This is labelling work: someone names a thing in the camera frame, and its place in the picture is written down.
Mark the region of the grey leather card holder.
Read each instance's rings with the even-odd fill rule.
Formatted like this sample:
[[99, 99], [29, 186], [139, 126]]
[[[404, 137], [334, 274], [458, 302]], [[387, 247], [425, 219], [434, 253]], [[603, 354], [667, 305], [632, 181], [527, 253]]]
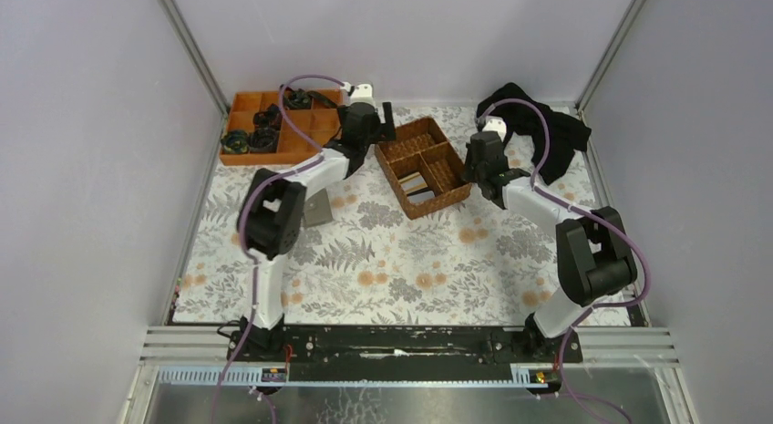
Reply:
[[325, 225], [334, 220], [327, 189], [313, 194], [304, 204], [303, 225], [305, 228]]

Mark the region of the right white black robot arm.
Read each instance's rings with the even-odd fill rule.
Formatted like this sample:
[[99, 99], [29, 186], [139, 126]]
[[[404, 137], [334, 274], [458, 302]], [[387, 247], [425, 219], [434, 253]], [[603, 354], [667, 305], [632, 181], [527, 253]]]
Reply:
[[523, 347], [529, 352], [565, 334], [595, 303], [637, 278], [634, 254], [623, 239], [620, 214], [612, 207], [587, 210], [531, 185], [527, 171], [509, 166], [498, 133], [482, 131], [467, 145], [464, 181], [502, 210], [516, 212], [552, 236], [560, 288], [527, 317]]

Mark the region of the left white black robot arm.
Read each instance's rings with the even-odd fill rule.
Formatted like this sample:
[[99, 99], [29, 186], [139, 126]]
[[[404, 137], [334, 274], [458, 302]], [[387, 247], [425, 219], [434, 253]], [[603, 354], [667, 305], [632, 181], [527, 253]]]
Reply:
[[306, 200], [353, 175], [370, 147], [396, 139], [392, 103], [368, 102], [337, 109], [341, 132], [314, 157], [284, 172], [254, 173], [237, 221], [245, 255], [253, 261], [251, 296], [237, 346], [261, 351], [283, 347], [283, 272], [300, 234]]

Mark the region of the cards stack in basket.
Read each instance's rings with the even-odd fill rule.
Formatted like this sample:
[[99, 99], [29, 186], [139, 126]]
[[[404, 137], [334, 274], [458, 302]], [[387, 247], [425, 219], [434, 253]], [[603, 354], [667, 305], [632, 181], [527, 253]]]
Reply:
[[427, 180], [418, 171], [399, 178], [398, 183], [402, 192], [405, 193], [408, 201], [412, 204], [427, 202], [437, 197]]

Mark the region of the brown wicker divided basket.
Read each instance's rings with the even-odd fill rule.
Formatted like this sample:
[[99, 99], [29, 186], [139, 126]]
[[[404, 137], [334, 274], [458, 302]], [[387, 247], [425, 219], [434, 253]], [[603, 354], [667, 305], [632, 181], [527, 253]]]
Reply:
[[[376, 144], [376, 159], [410, 220], [438, 212], [466, 200], [471, 184], [462, 180], [464, 163], [437, 122], [431, 117], [412, 120], [396, 130], [394, 141]], [[412, 204], [398, 179], [418, 171], [437, 197]]]

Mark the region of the black crumpled cloth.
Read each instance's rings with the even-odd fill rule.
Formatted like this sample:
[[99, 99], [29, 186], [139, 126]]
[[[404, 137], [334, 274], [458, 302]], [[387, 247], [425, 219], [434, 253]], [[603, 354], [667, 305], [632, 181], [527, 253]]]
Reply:
[[[587, 151], [592, 130], [579, 119], [555, 111], [548, 105], [534, 100], [513, 82], [505, 84], [483, 99], [477, 106], [476, 117], [481, 117], [486, 109], [495, 102], [507, 98], [528, 101], [545, 118], [550, 137], [550, 148], [547, 160], [539, 169], [539, 174], [544, 183], [551, 185], [567, 172], [576, 151]], [[505, 144], [510, 142], [514, 134], [531, 137], [534, 146], [531, 162], [537, 165], [541, 161], [545, 144], [544, 128], [532, 109], [521, 104], [505, 104], [497, 106], [490, 115], [502, 118], [506, 123]]]

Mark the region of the orange compartment tray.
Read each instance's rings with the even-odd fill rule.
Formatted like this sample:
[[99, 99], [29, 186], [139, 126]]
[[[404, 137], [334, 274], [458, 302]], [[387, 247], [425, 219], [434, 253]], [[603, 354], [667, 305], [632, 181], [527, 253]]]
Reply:
[[243, 91], [235, 94], [220, 138], [226, 166], [295, 164], [340, 131], [337, 89]]

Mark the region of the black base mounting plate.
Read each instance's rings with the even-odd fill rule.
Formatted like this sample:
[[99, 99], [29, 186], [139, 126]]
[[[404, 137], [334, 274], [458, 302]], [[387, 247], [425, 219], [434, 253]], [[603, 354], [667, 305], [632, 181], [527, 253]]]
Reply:
[[275, 362], [291, 382], [507, 382], [522, 365], [555, 377], [583, 360], [576, 334], [525, 350], [524, 327], [282, 325], [278, 351], [237, 346], [240, 327], [225, 334], [228, 357]]

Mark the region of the aluminium frame rail front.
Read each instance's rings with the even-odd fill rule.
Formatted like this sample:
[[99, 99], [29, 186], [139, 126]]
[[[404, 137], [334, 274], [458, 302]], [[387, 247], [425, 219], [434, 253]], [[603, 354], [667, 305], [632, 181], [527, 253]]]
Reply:
[[235, 326], [153, 326], [140, 353], [163, 382], [283, 387], [543, 388], [571, 368], [674, 368], [670, 333], [581, 327], [539, 339], [519, 327], [286, 326], [266, 343]]

